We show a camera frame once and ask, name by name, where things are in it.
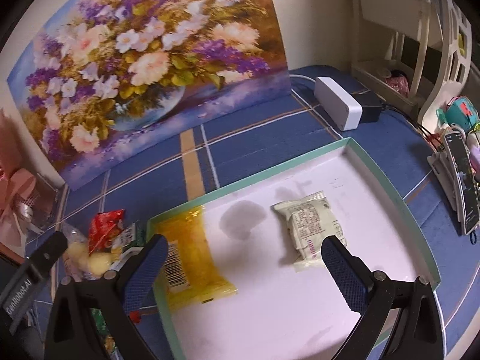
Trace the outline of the yellow jelly cup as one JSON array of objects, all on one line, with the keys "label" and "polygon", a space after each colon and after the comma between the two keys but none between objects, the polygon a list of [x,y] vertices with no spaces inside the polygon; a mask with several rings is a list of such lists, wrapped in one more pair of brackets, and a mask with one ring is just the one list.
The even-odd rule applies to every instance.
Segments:
[{"label": "yellow jelly cup", "polygon": [[101,277],[113,264],[113,256],[111,253],[94,252],[89,256],[87,263],[90,274]]}]

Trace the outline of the teal white shallow box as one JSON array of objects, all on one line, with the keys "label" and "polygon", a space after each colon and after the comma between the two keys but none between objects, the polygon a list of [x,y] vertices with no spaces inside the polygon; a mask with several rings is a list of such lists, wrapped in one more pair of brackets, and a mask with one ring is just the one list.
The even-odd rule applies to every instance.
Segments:
[{"label": "teal white shallow box", "polygon": [[439,267],[407,204],[352,138],[228,184],[151,218],[149,235],[198,224],[233,295],[179,310],[167,278],[154,297],[175,359],[328,359],[359,316],[323,267],[295,269],[285,219],[273,206],[325,194],[348,250],[397,281],[422,276],[437,288]]}]

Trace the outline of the pale beige snack packet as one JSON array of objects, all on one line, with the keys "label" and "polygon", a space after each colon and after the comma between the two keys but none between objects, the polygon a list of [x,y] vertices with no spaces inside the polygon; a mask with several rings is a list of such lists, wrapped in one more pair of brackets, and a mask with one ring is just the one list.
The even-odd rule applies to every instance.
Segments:
[{"label": "pale beige snack packet", "polygon": [[289,236],[298,253],[294,262],[296,272],[325,266],[321,245],[326,237],[336,236],[347,246],[342,226],[323,191],[298,200],[279,202],[272,209],[286,220]]}]

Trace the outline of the teal toy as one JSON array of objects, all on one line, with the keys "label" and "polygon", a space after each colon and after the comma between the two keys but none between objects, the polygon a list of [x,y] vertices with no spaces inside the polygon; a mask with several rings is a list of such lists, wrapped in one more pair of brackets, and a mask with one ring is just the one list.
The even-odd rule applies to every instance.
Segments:
[{"label": "teal toy", "polygon": [[466,96],[453,97],[445,106],[437,109],[441,124],[457,125],[466,133],[479,123],[479,113]]}]

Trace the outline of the black power adapter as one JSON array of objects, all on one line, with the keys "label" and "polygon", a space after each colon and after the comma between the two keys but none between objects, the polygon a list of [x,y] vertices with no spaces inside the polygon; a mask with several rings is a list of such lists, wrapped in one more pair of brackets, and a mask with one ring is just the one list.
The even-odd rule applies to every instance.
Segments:
[{"label": "black power adapter", "polygon": [[383,112],[383,102],[380,97],[372,91],[363,91],[352,96],[362,107],[360,123],[376,123]]}]

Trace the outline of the smartphone on stand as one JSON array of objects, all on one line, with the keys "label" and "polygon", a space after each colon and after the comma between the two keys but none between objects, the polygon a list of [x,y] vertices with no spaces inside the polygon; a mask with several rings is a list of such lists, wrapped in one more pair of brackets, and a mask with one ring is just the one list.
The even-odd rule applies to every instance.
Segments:
[{"label": "smartphone on stand", "polygon": [[461,234],[469,236],[479,225],[479,197],[470,159],[460,132],[444,134],[442,144],[444,149],[427,162],[456,212]]}]

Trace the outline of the white rectangular device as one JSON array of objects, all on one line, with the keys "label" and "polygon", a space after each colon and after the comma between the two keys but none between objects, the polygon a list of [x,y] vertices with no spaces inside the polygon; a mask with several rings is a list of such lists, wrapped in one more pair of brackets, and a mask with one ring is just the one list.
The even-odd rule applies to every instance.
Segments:
[{"label": "white rectangular device", "polygon": [[351,131],[358,128],[363,108],[334,79],[318,76],[315,79],[314,95],[341,131]]}]

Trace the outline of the white green cracker packet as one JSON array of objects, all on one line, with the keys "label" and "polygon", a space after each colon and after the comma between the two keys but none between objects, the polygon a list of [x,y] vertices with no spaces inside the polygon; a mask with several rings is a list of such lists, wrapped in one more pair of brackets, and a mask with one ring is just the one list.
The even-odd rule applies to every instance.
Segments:
[{"label": "white green cracker packet", "polygon": [[138,255],[145,244],[143,231],[138,228],[137,222],[132,223],[117,236],[111,247],[111,270],[118,271],[131,258]]}]

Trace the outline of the yellow cake snack packet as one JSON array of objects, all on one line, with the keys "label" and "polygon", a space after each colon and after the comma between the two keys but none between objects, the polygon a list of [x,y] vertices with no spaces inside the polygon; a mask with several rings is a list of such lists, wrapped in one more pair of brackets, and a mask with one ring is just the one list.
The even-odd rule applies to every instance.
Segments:
[{"label": "yellow cake snack packet", "polygon": [[216,267],[201,205],[160,219],[154,232],[168,242],[168,257],[160,280],[171,311],[234,295],[237,288]]}]

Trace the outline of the red triangular snack packet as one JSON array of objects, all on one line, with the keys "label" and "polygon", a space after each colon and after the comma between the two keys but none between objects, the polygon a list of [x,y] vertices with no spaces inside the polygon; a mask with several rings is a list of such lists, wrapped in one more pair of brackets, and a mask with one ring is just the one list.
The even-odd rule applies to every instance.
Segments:
[{"label": "red triangular snack packet", "polygon": [[89,254],[112,248],[112,243],[123,231],[125,209],[98,213],[89,225]]}]

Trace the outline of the pink paper flower bouquet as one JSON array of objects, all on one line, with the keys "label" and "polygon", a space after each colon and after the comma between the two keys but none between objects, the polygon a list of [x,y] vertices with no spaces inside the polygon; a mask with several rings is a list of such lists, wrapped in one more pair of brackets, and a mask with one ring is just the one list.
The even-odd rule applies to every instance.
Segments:
[{"label": "pink paper flower bouquet", "polygon": [[52,225],[58,189],[24,167],[14,126],[1,114],[1,243],[18,248],[26,233]]}]

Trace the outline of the clear bag white bun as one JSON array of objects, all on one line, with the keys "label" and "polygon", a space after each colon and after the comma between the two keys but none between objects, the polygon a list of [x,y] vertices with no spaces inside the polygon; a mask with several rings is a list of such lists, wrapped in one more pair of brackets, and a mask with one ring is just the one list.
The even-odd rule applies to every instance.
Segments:
[{"label": "clear bag white bun", "polygon": [[89,251],[86,236],[67,222],[63,222],[61,232],[67,239],[64,252],[64,269],[74,281],[90,281],[95,277],[89,269]]}]

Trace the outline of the floral still life painting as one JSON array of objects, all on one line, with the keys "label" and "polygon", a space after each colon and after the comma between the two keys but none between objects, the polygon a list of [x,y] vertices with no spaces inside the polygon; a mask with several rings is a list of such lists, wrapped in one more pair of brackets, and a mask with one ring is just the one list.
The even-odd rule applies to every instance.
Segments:
[{"label": "floral still life painting", "polygon": [[272,0],[27,0],[1,85],[72,189],[187,129],[287,96]]}]

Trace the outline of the blue plaid tablecloth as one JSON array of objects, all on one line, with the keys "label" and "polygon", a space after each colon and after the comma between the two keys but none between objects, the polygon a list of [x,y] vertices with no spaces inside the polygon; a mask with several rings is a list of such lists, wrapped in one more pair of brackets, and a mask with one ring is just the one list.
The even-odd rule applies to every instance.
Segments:
[{"label": "blue plaid tablecloth", "polygon": [[[334,67],[295,70],[290,96],[275,98],[193,128],[193,141],[174,136],[113,167],[77,191],[63,194],[54,227],[81,230],[99,211],[125,209],[145,227],[149,218],[188,200],[198,180],[209,193],[343,137],[321,109],[312,79],[332,77],[347,91],[364,86]],[[456,215],[427,162],[422,137],[394,111],[350,132],[408,205],[438,264],[437,295],[451,359],[479,357],[479,246],[460,233]]]}]

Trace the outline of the white wooden shelf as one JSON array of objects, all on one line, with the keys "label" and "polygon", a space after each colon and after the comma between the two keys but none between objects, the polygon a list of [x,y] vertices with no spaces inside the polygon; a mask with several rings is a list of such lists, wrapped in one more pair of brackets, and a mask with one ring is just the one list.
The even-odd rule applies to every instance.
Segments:
[{"label": "white wooden shelf", "polygon": [[[419,124],[436,132],[438,111],[468,80],[472,28],[452,0],[352,0],[352,75]],[[369,56],[360,29],[391,34],[385,53]]]}]

